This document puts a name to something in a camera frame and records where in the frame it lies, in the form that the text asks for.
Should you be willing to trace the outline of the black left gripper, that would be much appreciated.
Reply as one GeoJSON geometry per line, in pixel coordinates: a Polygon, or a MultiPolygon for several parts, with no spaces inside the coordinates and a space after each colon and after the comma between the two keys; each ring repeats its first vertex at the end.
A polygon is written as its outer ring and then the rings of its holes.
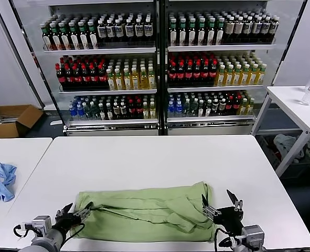
{"type": "Polygon", "coordinates": [[[55,224],[52,229],[59,231],[62,236],[65,236],[67,232],[82,223],[82,218],[88,218],[93,206],[93,202],[89,202],[83,209],[74,213],[69,213],[73,203],[64,206],[61,210],[57,210],[55,217],[55,224]]]}

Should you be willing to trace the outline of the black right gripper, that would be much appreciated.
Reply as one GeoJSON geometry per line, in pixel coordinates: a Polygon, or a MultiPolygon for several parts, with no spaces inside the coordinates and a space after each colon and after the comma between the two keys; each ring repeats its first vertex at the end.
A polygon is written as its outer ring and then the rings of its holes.
{"type": "Polygon", "coordinates": [[[229,234],[241,234],[243,225],[243,200],[238,199],[230,190],[226,190],[234,206],[215,209],[208,204],[208,200],[202,194],[202,212],[208,218],[213,218],[213,223],[223,226],[229,234]]]}

